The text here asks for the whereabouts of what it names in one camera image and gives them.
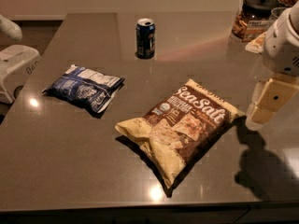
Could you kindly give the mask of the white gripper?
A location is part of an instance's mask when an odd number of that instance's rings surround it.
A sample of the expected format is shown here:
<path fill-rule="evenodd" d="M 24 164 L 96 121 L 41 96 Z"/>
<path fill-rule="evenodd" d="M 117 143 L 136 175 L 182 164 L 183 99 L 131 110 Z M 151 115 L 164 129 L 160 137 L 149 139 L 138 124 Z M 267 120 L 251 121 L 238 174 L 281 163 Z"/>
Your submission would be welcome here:
<path fill-rule="evenodd" d="M 266 32 L 263 65 L 287 76 L 256 84 L 246 113 L 247 125 L 265 125 L 299 92 L 299 7 L 285 9 Z"/>

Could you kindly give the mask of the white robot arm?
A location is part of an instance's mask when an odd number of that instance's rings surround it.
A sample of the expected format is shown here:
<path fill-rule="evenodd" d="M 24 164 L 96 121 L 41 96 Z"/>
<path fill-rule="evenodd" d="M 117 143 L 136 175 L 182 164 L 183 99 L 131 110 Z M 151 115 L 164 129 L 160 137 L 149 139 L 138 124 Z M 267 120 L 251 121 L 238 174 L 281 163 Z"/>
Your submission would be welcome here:
<path fill-rule="evenodd" d="M 287 104 L 298 92 L 299 2 L 286 8 L 263 36 L 263 66 L 272 74 L 259 80 L 246 113 L 246 126 L 253 131 Z"/>

